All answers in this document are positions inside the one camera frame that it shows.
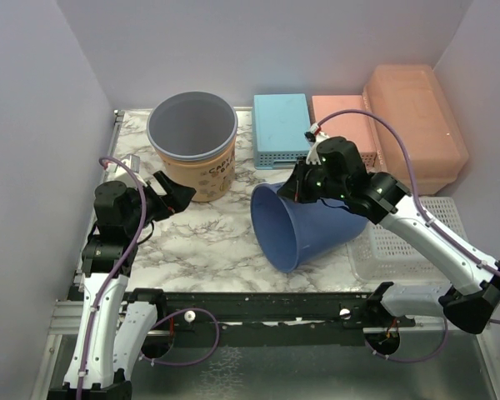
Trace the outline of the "orange plastic bucket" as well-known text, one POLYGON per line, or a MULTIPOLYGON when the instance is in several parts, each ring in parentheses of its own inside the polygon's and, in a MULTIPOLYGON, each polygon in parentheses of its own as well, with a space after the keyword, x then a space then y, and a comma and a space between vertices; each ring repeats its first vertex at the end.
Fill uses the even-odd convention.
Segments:
POLYGON ((202 161, 178 161, 157 154, 162 159, 164 171, 174 182, 194 188, 194 202, 211 202, 224 196, 236 177, 236 138, 217 156, 202 161))

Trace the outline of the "blue plastic bucket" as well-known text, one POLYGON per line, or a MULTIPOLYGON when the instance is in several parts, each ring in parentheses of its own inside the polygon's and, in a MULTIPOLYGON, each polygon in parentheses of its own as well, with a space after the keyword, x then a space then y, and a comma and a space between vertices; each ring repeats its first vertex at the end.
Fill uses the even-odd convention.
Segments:
POLYGON ((277 195, 279 183, 258 184, 252 191, 250 212, 257 242, 266 259, 282 273, 357 238, 368 220, 327 200, 298 204, 277 195))

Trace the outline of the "light blue perforated basket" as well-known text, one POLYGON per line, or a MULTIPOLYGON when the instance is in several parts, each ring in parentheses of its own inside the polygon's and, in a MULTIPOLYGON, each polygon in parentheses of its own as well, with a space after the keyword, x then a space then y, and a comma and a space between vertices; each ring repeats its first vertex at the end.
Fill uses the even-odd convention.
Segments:
POLYGON ((252 106, 254 167, 293 168, 298 158, 308 155, 310 145, 305 132, 310 125, 304 94, 256 95, 252 106))

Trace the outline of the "grey-blue plastic bucket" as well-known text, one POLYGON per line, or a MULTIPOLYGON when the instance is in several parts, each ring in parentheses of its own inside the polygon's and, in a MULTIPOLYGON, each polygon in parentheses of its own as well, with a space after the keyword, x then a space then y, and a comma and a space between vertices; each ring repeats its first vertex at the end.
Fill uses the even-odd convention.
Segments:
POLYGON ((228 148, 238 130, 234 108, 209 92, 174 95, 149 114, 147 136, 163 156, 197 162, 228 148))

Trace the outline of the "pink perforated plastic basket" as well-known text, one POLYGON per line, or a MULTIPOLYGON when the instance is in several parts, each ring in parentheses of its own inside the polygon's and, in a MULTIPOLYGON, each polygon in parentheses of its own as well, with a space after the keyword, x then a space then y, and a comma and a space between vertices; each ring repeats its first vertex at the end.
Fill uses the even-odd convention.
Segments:
MULTIPOLYGON (((315 123, 326 116, 345 109, 365 110, 361 95, 312 96, 312 114, 315 123)), ((377 148, 369 126, 369 118, 364 114, 347 113, 335 117, 322 125, 329 137, 344 137, 356 144, 363 162, 368 169, 375 165, 377 148)))

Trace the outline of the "white perforated plastic basket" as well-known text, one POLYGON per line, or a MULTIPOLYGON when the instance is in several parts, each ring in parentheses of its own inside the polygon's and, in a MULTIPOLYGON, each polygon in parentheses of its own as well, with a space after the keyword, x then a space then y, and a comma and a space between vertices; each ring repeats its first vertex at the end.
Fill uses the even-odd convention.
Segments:
MULTIPOLYGON (((441 223, 465 239, 466 233, 455 202, 450 197, 421 197, 422 205, 441 223)), ((406 241, 381 226, 368 223, 347 244, 352 273, 364 283, 384 281, 411 284, 436 283, 444 275, 406 241)))

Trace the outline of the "large orange lidded container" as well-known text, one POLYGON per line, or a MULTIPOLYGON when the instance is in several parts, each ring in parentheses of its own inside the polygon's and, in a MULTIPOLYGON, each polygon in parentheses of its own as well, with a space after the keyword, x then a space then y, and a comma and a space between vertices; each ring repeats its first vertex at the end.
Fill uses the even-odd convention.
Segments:
POLYGON ((393 127, 405 144, 421 196, 433 196, 457 180, 469 154, 430 66, 379 65, 362 96, 367 110, 393 127))

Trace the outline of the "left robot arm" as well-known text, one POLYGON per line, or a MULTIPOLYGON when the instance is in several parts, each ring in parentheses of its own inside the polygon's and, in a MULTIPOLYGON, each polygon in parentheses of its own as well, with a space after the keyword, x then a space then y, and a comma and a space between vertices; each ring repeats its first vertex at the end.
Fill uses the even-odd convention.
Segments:
POLYGON ((104 182, 95 190, 98 232, 82 250, 83 305, 77 342, 61 387, 50 399, 129 399, 133 367, 148 331, 167 320, 161 289, 137 289, 122 305, 146 225, 183 212, 196 191, 154 174, 165 193, 139 177, 104 182))

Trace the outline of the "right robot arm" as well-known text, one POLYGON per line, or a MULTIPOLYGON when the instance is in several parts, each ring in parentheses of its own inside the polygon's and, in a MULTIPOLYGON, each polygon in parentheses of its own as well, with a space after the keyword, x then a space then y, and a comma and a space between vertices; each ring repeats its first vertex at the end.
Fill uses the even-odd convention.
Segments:
POLYGON ((395 317, 440 317, 481 333, 500 304, 500 259, 441 224, 389 173, 368 172, 353 142, 322 133, 305 137, 310 151, 297 159, 278 195, 299 204, 339 201, 342 210, 399 236, 450 282, 447 288, 385 282, 366 306, 367 319, 384 326, 395 317))

